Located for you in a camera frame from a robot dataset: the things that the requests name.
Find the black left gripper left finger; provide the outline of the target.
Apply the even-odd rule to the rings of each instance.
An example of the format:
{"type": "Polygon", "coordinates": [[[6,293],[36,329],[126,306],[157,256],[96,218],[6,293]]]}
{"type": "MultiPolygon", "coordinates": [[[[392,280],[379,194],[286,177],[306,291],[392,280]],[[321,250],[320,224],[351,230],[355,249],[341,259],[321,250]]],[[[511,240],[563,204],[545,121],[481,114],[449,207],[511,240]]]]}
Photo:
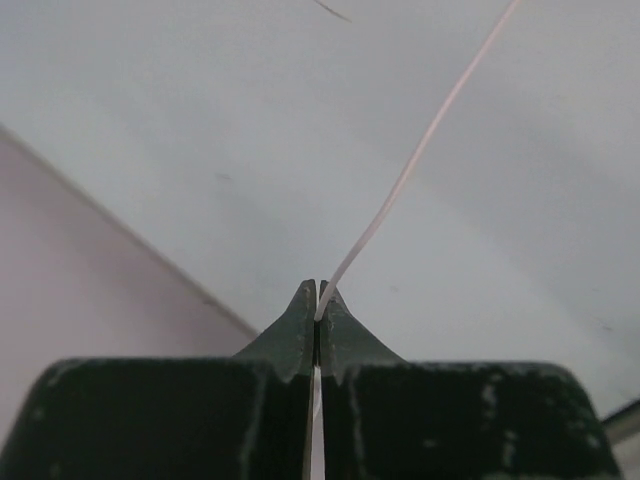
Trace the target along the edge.
{"type": "Polygon", "coordinates": [[[29,391],[5,479],[306,479],[316,285],[229,357],[71,358],[29,391]]]}

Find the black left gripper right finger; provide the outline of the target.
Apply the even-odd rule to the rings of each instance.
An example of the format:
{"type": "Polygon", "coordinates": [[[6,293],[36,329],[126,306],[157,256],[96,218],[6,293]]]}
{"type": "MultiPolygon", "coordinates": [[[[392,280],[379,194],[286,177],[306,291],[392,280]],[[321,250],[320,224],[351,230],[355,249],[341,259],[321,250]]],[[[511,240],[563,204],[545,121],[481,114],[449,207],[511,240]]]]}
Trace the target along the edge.
{"type": "Polygon", "coordinates": [[[394,353],[333,292],[317,327],[329,479],[618,479],[588,394],[546,362],[394,353]]]}

